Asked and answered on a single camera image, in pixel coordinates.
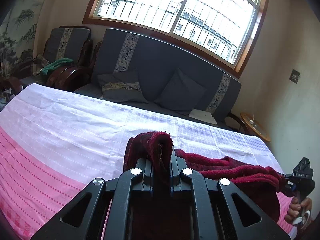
screw head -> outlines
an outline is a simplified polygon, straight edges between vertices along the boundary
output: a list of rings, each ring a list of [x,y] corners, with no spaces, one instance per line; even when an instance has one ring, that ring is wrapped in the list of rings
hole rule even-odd
[[[182,173],[184,175],[190,175],[190,174],[192,174],[192,169],[185,168],[185,169],[182,170]]]
[[[93,180],[94,185],[101,185],[103,183],[103,179],[101,178],[96,178]]]
[[[140,170],[139,168],[133,168],[133,169],[131,170],[131,173],[132,173],[133,175],[138,175],[138,174],[141,173],[141,170]]]
[[[230,184],[230,180],[228,180],[227,178],[222,178],[220,179],[220,183],[224,186],[228,186]]]

bed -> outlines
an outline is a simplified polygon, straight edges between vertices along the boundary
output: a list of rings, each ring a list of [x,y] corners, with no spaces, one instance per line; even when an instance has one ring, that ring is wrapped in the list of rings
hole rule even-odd
[[[32,84],[0,112],[0,210],[30,239],[92,179],[119,177],[128,139],[147,131],[166,131],[188,153],[283,173],[257,137]],[[290,198],[279,200],[283,217]]]

wooden window frame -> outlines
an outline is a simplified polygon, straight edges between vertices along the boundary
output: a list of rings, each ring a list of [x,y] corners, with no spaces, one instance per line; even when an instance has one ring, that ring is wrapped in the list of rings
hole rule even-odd
[[[253,24],[251,33],[248,34],[249,38],[247,39],[246,44],[243,45],[244,47],[242,49],[242,53],[234,69],[231,68],[228,65],[228,62],[225,61],[223,58],[221,57],[218,58],[218,56],[215,57],[212,54],[209,54],[208,49],[182,36],[173,37],[169,35],[169,33],[166,33],[157,29],[153,29],[151,27],[147,27],[144,25],[139,25],[137,23],[131,23],[131,22],[126,22],[126,21],[116,20],[116,19],[110,20],[110,19],[96,18],[94,17],[94,11],[97,7],[98,2],[99,0],[89,1],[89,4],[84,14],[84,18],[82,20],[83,24],[103,25],[111,28],[123,29],[123,30],[127,30],[134,33],[140,33],[143,35],[147,35],[147,36],[165,41],[179,48],[185,49],[199,57],[202,57],[205,60],[208,60],[209,62],[211,62],[212,64],[217,65],[218,67],[232,74],[236,78],[240,78],[245,66],[249,61],[249,58],[252,54],[254,46],[258,40],[264,19],[266,17],[269,0],[260,0],[256,21]]]

white bedsheet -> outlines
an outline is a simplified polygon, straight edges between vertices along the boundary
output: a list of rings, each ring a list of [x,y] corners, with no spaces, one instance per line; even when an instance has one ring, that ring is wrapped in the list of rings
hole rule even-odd
[[[128,139],[147,131],[166,131],[174,147],[187,153],[230,156],[283,173],[257,137],[38,84],[5,107],[0,126],[35,158],[85,184],[120,176]]]

patterned pillow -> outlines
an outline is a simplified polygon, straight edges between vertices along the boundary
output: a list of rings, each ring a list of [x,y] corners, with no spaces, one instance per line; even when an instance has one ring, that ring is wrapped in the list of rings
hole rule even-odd
[[[108,82],[102,86],[102,92],[106,90],[121,89],[121,88],[126,90],[141,91],[139,83],[124,84],[123,82],[117,82],[117,83]]]
[[[138,72],[136,70],[113,73],[116,80],[123,82],[134,90],[140,91]]]

